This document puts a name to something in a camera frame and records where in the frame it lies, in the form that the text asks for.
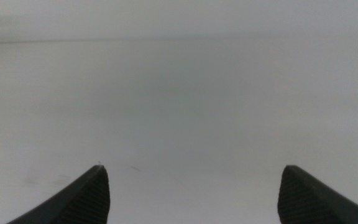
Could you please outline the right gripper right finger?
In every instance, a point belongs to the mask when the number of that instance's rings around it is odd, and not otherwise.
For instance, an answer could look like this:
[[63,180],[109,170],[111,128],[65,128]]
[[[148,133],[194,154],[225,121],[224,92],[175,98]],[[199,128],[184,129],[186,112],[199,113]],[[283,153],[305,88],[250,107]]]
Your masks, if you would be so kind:
[[294,165],[283,170],[277,209],[286,224],[358,224],[358,204]]

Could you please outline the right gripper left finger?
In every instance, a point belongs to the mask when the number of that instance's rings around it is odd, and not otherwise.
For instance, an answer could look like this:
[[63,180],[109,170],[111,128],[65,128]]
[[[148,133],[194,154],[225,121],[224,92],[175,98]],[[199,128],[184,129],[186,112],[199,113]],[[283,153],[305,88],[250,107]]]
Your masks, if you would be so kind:
[[95,165],[9,224],[106,224],[109,209],[108,173],[104,166]]

